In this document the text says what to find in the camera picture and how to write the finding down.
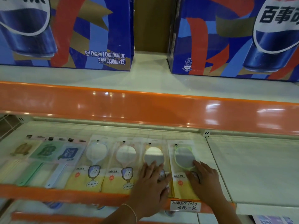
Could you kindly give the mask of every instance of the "person's right hand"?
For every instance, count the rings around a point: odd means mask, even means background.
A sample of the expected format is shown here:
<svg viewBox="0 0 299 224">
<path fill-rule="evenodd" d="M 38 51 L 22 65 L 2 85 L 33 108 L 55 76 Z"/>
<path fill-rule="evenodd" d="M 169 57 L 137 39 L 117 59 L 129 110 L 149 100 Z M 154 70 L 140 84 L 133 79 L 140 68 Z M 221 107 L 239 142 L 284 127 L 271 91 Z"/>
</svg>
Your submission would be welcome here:
<svg viewBox="0 0 299 224">
<path fill-rule="evenodd" d="M 210 168 L 203 162 L 199 163 L 194 160 L 193 163 L 201 173 L 200 183 L 190 171 L 187 171 L 186 175 L 199 199 L 210 207 L 218 203 L 227 202 L 221 189 L 217 170 Z"/>
</svg>

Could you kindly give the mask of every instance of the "handwritten price tag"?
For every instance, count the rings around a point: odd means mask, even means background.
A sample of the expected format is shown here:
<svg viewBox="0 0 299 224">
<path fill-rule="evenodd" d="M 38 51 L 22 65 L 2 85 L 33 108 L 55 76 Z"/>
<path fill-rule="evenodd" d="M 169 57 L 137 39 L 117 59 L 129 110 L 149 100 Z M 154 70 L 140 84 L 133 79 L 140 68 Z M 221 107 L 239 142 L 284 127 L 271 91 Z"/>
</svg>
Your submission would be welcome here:
<svg viewBox="0 0 299 224">
<path fill-rule="evenodd" d="M 171 201 L 170 210 L 171 211 L 186 211 L 186 212 L 200 212 L 202 204 L 198 202 L 191 201 Z"/>
</svg>

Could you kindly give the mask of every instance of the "gold bracelet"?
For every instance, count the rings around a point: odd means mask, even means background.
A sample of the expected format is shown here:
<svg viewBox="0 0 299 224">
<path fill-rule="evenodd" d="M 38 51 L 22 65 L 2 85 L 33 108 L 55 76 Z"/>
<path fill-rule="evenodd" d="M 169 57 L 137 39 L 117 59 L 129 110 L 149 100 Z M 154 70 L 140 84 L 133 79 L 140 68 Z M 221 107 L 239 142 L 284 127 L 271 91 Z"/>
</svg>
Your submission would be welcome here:
<svg viewBox="0 0 299 224">
<path fill-rule="evenodd" d="M 122 204 L 122 205 L 125 205 L 125 206 L 127 206 L 127 207 L 129 207 L 131 210 L 132 210 L 132 212 L 134 213 L 134 215 L 135 215 L 135 218 L 136 218 L 136 223 L 137 223 L 137 216 L 136 216 L 136 214 L 135 214 L 135 211 L 132 209 L 132 207 L 130 207 L 129 205 L 127 205 L 127 204 Z"/>
</svg>

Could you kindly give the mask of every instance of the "soda can image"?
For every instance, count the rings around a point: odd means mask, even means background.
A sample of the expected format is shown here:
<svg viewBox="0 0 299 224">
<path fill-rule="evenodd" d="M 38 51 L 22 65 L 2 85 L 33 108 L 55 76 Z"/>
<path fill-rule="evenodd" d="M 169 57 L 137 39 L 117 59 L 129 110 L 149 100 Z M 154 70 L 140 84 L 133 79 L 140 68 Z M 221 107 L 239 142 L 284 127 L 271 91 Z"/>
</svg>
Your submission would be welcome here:
<svg viewBox="0 0 299 224">
<path fill-rule="evenodd" d="M 20 55 L 54 56 L 57 46 L 49 22 L 49 0 L 0 0 L 0 30 Z"/>
<path fill-rule="evenodd" d="M 299 44 L 299 0 L 265 0 L 253 29 L 243 67 L 275 72 L 286 66 Z"/>
</svg>

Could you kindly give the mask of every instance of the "round mirror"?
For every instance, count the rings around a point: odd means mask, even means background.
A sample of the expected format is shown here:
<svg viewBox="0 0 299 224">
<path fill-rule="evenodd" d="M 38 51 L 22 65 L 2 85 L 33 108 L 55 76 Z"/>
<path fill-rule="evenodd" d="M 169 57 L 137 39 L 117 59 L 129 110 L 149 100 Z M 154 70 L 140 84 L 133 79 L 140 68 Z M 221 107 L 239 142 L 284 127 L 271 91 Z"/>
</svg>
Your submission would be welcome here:
<svg viewBox="0 0 299 224">
<path fill-rule="evenodd" d="M 136 150 L 132 146 L 124 145 L 120 147 L 116 153 L 116 159 L 123 166 L 127 166 L 130 162 L 133 162 L 136 158 Z"/>
<path fill-rule="evenodd" d="M 157 147 L 150 147 L 145 151 L 144 161 L 150 165 L 153 161 L 157 162 L 157 165 L 164 163 L 163 152 Z"/>
<path fill-rule="evenodd" d="M 92 165 L 96 165 L 97 162 L 103 160 L 108 152 L 106 145 L 99 142 L 92 142 L 87 150 L 86 157 L 92 161 Z"/>
<path fill-rule="evenodd" d="M 195 157 L 188 148 L 179 147 L 175 152 L 175 160 L 177 165 L 183 168 L 194 167 L 193 160 L 195 160 Z"/>
</svg>

